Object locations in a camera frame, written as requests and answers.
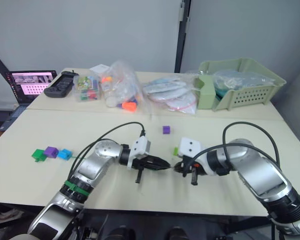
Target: clear plastic bag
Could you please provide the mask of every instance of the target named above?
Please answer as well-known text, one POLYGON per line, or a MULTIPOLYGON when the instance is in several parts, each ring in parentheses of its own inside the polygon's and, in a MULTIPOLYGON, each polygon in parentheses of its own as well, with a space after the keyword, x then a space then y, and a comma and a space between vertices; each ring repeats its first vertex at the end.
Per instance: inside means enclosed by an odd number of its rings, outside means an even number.
POLYGON ((153 80, 143 86, 143 92, 157 106, 169 111, 179 111, 186 114, 195 114, 197 97, 192 92, 193 82, 197 74, 172 74, 153 80))
POLYGON ((100 85, 108 107, 120 107, 134 112, 139 104, 144 104, 150 111, 138 78, 126 62, 114 62, 101 74, 100 85))
POLYGON ((216 92, 224 96, 228 90, 272 85, 275 80, 255 72, 239 72, 231 69, 220 70, 213 74, 216 92))

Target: green band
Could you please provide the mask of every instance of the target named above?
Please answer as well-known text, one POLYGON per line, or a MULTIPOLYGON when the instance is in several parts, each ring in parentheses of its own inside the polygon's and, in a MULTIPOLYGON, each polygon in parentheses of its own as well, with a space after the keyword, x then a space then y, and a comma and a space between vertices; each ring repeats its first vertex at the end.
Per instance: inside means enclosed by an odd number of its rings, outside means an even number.
POLYGON ((75 185, 72 182, 69 182, 68 180, 64 182, 64 185, 68 186, 70 190, 75 191, 79 194, 85 195, 85 196, 89 196, 89 192, 83 190, 82 188, 78 187, 77 185, 75 185))

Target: laptop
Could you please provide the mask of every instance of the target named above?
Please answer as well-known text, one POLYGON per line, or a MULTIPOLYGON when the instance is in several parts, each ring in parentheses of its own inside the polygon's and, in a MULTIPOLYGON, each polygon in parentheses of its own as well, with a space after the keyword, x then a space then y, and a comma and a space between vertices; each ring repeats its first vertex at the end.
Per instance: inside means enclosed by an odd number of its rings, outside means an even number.
POLYGON ((7 130, 20 114, 47 88, 57 76, 55 70, 7 71, 6 80, 19 104, 0 131, 7 130))

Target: purple cube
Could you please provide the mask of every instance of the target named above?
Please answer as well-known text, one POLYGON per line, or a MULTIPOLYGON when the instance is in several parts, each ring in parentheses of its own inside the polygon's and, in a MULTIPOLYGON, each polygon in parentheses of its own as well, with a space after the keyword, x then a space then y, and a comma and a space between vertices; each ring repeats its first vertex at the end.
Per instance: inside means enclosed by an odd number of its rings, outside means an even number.
POLYGON ((52 146, 48 146, 43 154, 46 155, 48 158, 52 158, 52 159, 55 159, 58 155, 58 149, 56 149, 55 147, 52 147, 52 146))
POLYGON ((162 127, 163 134, 170 134, 170 126, 163 126, 162 127))

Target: laptop screen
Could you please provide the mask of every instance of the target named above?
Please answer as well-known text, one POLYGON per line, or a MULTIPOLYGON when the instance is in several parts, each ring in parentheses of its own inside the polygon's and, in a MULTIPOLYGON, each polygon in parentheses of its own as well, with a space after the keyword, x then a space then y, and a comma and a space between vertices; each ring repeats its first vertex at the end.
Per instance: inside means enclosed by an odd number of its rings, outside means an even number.
POLYGON ((30 104, 57 76, 54 70, 8 71, 6 79, 19 104, 30 104))

